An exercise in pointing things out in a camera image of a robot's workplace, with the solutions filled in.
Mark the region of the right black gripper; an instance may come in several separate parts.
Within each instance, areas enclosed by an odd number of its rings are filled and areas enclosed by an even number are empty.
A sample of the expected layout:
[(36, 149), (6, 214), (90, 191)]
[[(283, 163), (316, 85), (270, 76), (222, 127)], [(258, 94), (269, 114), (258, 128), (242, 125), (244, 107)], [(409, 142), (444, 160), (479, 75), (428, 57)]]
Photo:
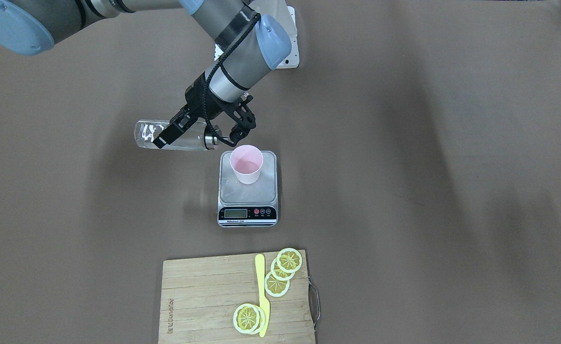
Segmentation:
[(169, 120), (167, 126), (155, 137), (152, 144), (158, 149), (197, 149), (200, 139), (197, 131), (190, 131), (199, 119), (215, 119), (224, 112), (235, 123), (228, 137), (216, 132), (217, 139), (230, 147), (237, 144), (256, 127), (254, 113), (248, 107), (252, 96), (244, 96), (239, 92), (232, 101), (225, 101), (216, 96), (212, 87), (205, 88), (205, 74), (201, 74), (193, 84), (186, 89), (187, 104)]

